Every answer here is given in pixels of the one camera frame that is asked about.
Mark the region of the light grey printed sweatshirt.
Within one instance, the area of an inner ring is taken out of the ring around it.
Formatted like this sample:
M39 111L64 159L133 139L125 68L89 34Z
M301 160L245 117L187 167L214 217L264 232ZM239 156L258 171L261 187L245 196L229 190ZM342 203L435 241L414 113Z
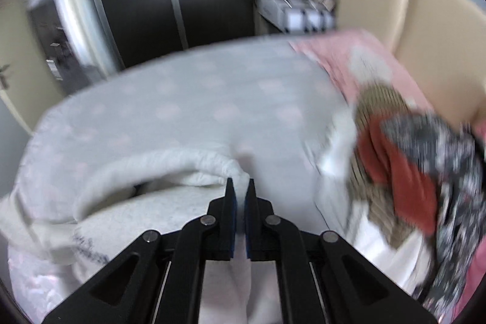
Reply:
M13 294L41 322L144 231L180 230L228 182L242 198L249 181L236 159L195 148L118 159L78 182L50 182L23 162L1 200Z

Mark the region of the beige striped garment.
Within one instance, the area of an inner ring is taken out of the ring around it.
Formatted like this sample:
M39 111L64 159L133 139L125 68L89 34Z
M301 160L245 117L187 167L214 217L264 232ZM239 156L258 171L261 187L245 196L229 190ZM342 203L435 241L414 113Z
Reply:
M377 128L382 119L407 108L395 89L379 83L361 90L354 113L358 139L350 160L350 196L368 204L368 220L393 248L404 243L413 226L395 214L390 161Z

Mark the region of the red garment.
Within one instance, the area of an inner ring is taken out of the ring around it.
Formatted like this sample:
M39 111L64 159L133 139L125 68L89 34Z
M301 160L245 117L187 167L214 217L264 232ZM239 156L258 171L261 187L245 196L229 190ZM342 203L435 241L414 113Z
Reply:
M375 187L384 187L391 213L431 237L436 231L436 183L385 136L390 114L372 115L358 139L358 158Z

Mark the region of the black white floral garment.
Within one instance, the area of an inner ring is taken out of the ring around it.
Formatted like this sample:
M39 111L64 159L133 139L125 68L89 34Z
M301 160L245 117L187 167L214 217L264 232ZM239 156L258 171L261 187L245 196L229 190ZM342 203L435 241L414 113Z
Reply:
M397 114L381 122L381 130L438 181L437 270L423 306L441 317L459 300L485 235L484 147L469 131L455 131L436 114Z

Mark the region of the pink patterned garment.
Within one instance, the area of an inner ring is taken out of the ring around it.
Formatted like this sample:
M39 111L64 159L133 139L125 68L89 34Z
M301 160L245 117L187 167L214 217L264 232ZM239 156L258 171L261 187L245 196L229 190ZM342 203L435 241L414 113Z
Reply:
M327 73L331 83L330 92L339 93L344 97L344 106L353 109L353 121L356 104L358 102L358 95L361 90L367 86L379 83L395 89L407 104L408 108L406 110L394 113L391 115L392 117L397 114L436 114L433 110L433 106L427 101L425 95L413 80L413 77L411 77L395 57L368 32L362 30L345 30L328 35L320 35L294 42L293 49L296 52L309 57L311 61L316 63ZM477 142L481 143L484 147L484 140L479 138L470 130L470 128L454 130L469 131ZM483 189L485 192L485 147ZM433 263L425 280L425 284L421 286L419 290L410 294L412 297L419 300L422 305L423 300L428 294L428 289L435 279L437 270L436 231L431 237L427 237L424 234L423 236L426 238L428 246L432 249ZM453 317L457 317L460 314L460 311L471 299L471 296L478 287L484 273L485 235L475 250L473 259L466 273L465 287L459 300L450 305L448 310L443 313L441 317L436 317L436 319L440 322L445 322Z

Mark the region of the beige padded headboard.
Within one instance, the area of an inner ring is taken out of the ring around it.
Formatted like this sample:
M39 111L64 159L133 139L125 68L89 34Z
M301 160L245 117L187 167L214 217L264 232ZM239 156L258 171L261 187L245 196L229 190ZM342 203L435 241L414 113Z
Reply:
M450 124L485 125L485 11L471 0L339 0L337 26L372 33Z

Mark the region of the white drawer cabinet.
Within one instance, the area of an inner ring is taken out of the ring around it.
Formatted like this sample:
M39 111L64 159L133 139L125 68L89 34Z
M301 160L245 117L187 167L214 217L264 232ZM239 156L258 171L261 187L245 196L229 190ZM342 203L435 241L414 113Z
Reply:
M256 35L304 35L335 27L338 0L255 0Z

